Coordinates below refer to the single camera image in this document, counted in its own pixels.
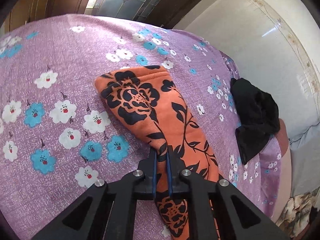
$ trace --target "bed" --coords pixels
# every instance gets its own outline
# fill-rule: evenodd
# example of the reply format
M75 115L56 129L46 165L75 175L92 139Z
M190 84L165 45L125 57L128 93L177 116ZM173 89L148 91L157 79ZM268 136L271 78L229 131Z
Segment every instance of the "bed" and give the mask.
M234 134L241 124L230 93L238 68L203 38L64 15L26 24L0 43L0 223L11 239L30 239L96 179L119 180L147 157L148 146L121 125L93 85L103 73L141 65L168 70L222 176L273 221L279 217L291 191L285 125L281 120L279 133L242 165ZM83 157L92 149L93 161ZM154 203L138 202L134 238L169 237Z

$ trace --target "black garment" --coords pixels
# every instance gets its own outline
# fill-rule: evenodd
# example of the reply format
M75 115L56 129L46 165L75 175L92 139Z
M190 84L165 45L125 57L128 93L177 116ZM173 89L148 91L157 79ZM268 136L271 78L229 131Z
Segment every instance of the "black garment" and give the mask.
M272 96L244 78L231 79L231 93L240 117L236 139L243 164L247 164L280 130L279 109Z

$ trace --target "black stem print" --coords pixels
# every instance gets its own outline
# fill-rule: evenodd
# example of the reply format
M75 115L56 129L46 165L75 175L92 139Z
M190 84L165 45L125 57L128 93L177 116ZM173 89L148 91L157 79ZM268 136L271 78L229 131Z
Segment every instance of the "black stem print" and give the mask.
M65 100L68 96L67 95L64 95L62 92L60 92L63 96L63 100Z
M87 164L88 159L81 156L81 158L84 160L85 164Z
M89 103L87 103L87 112L91 112L90 107L89 107Z
M104 138L103 138L103 140L109 140L109 137L106 135L106 131L103 131L103 133L104 133Z
M45 144L44 144L42 138L40 140L41 140L41 149L42 149L45 146Z

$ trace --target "gray fabric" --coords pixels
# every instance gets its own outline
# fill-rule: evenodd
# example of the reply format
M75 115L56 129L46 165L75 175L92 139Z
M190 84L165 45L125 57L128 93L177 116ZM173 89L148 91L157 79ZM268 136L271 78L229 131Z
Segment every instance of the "gray fabric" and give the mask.
M320 187L320 122L290 140L292 158L291 196Z

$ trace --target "white floor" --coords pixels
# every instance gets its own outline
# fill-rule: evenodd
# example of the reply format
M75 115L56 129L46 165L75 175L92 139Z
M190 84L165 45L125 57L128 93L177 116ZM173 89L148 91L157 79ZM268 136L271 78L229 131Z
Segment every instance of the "white floor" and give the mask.
M272 95L289 137L318 120L316 70L292 30L264 0L217 0L185 30L228 54L242 77Z

